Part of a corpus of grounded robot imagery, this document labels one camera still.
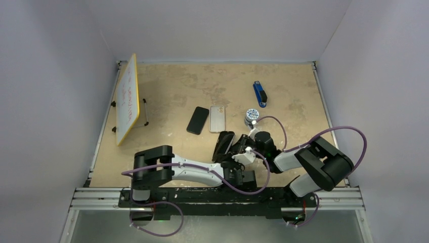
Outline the white phone case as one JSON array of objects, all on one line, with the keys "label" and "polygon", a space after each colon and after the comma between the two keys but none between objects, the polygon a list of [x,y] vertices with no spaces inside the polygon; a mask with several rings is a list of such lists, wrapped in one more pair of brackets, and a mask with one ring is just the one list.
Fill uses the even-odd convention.
[{"label": "white phone case", "polygon": [[225,108],[223,105],[212,105],[209,108],[209,131],[220,133],[224,131],[225,126]]}]

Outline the black smartphone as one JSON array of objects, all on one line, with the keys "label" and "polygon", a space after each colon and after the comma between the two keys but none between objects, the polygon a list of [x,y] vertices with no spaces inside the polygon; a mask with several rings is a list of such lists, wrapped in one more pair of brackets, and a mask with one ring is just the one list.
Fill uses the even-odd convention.
[{"label": "black smartphone", "polygon": [[207,108],[197,106],[187,125],[186,131],[195,135],[200,135],[208,116],[209,110]]}]

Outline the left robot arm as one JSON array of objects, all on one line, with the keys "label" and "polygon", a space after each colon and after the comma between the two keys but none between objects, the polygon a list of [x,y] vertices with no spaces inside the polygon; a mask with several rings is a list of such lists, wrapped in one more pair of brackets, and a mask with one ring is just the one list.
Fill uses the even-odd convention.
[{"label": "left robot arm", "polygon": [[232,153],[216,152],[214,159],[213,164],[185,159],[173,154],[173,147],[169,145],[137,152],[133,170],[124,172],[132,178],[132,202],[145,207],[151,200],[151,190],[172,180],[211,187],[225,185],[244,195],[255,195],[263,190],[247,191],[256,189],[255,172],[245,171],[244,163],[238,162]]}]

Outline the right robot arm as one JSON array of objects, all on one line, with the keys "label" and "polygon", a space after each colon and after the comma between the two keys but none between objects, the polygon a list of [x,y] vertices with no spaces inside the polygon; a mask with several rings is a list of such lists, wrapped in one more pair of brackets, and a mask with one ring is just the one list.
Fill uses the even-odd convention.
[{"label": "right robot arm", "polygon": [[253,163],[258,152],[267,160],[266,168],[271,173],[297,168],[306,171],[292,180],[284,192],[290,206],[298,205],[310,192],[331,191],[354,169],[348,156],[320,136],[308,145],[284,152],[276,147],[269,132],[254,130],[250,136],[242,136],[235,146],[232,159],[244,166]]}]

